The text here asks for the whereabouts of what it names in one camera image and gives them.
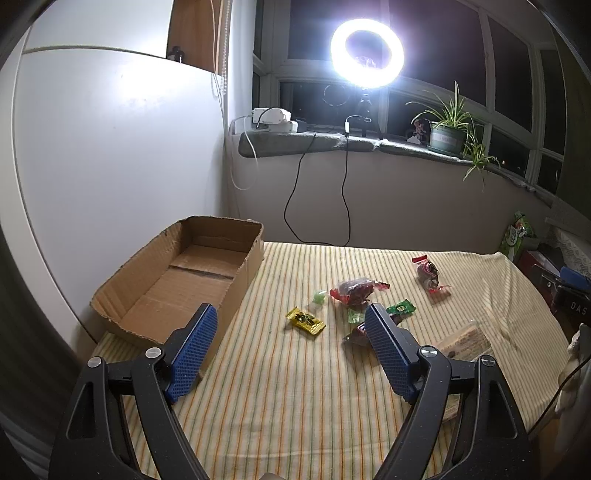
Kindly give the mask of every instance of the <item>white cable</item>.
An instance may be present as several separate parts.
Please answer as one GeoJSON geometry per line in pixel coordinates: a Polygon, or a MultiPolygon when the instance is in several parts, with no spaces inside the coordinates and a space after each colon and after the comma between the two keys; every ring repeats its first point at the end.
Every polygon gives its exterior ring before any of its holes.
{"type": "Polygon", "coordinates": [[[214,70],[212,75],[213,75],[213,81],[216,84],[217,102],[219,103],[220,110],[222,112],[222,120],[223,120],[225,117],[225,112],[224,112],[224,108],[223,108],[222,89],[220,87],[219,82],[217,81],[217,73],[216,73],[216,60],[217,60],[217,55],[216,55],[216,44],[217,44],[217,40],[216,40],[216,13],[215,13],[215,9],[213,7],[213,0],[209,0],[209,4],[212,7],[212,34],[213,34],[212,35],[212,37],[213,37],[212,62],[213,62],[213,70],[214,70]]]}
{"type": "Polygon", "coordinates": [[[233,143],[232,143],[232,149],[230,151],[230,156],[232,157],[232,165],[230,165],[230,178],[232,179],[232,184],[234,185],[234,188],[236,190],[240,190],[241,192],[245,192],[247,190],[250,190],[251,188],[253,188],[256,185],[256,181],[258,180],[258,170],[259,170],[259,166],[258,166],[258,158],[256,157],[256,151],[255,151],[255,147],[252,145],[251,139],[250,137],[248,137],[248,130],[246,128],[246,119],[247,118],[251,118],[252,115],[243,115],[243,116],[239,116],[238,118],[232,120],[232,122],[230,122],[230,127],[228,128],[228,135],[232,135],[232,127],[234,126],[234,124],[236,123],[236,121],[242,119],[243,123],[244,123],[244,135],[246,136],[246,140],[248,140],[248,144],[251,146],[252,149],[252,154],[255,157],[255,165],[256,165],[256,177],[255,177],[255,181],[252,182],[252,185],[250,185],[249,187],[243,189],[241,187],[239,187],[238,185],[236,185],[236,181],[234,180],[234,173],[233,173],[233,167],[234,167],[234,148],[233,148],[233,143]]]}

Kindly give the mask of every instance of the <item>green plant pot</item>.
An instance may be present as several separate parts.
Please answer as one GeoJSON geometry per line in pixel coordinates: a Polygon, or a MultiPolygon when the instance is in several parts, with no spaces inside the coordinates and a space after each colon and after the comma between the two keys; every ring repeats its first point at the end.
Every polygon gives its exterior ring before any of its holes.
{"type": "Polygon", "coordinates": [[[439,126],[431,130],[431,146],[457,155],[462,152],[466,132],[452,127],[439,126]]]}

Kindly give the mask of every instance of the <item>green candy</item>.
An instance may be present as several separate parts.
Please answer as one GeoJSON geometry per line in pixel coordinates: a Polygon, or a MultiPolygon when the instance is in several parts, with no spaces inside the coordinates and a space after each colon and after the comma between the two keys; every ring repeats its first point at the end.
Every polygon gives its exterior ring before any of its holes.
{"type": "Polygon", "coordinates": [[[347,322],[361,323],[365,321],[365,312],[358,312],[357,310],[349,309],[347,312],[347,322]]]}
{"type": "Polygon", "coordinates": [[[319,290],[317,292],[314,292],[314,297],[312,298],[312,301],[314,303],[316,303],[317,305],[322,305],[324,303],[325,299],[326,299],[326,290],[319,290]]]}
{"type": "Polygon", "coordinates": [[[400,303],[388,307],[386,312],[388,312],[390,315],[408,315],[409,313],[414,312],[416,309],[417,308],[412,303],[410,303],[410,301],[404,299],[400,303]]]}

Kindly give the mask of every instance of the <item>blue object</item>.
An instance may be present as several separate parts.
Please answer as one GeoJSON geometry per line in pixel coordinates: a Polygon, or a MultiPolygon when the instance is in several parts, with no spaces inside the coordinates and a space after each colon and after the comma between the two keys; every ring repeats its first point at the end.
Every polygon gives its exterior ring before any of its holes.
{"type": "Polygon", "coordinates": [[[587,277],[569,267],[560,269],[560,279],[579,290],[589,290],[591,288],[591,283],[587,277]]]}
{"type": "Polygon", "coordinates": [[[197,313],[201,314],[200,317],[172,361],[171,382],[164,391],[172,403],[191,390],[217,331],[217,312],[213,306],[208,305],[204,311],[197,313]]]}
{"type": "Polygon", "coordinates": [[[397,327],[385,308],[376,303],[365,310],[365,331],[394,393],[414,403],[418,396],[414,384],[418,344],[409,344],[404,335],[406,330],[397,327]]]}

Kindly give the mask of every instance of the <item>red snack bag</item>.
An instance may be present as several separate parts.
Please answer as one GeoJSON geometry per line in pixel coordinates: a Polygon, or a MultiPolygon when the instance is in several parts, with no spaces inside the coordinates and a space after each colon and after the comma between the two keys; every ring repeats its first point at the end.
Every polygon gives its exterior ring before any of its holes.
{"type": "Polygon", "coordinates": [[[439,270],[433,262],[431,262],[426,255],[422,257],[413,258],[413,263],[417,264],[417,275],[421,285],[429,293],[435,293],[442,288],[449,285],[439,284],[439,270]]]}
{"type": "Polygon", "coordinates": [[[377,290],[387,290],[390,285],[369,278],[356,278],[339,283],[330,291],[330,296],[347,306],[361,305],[377,290]]]}

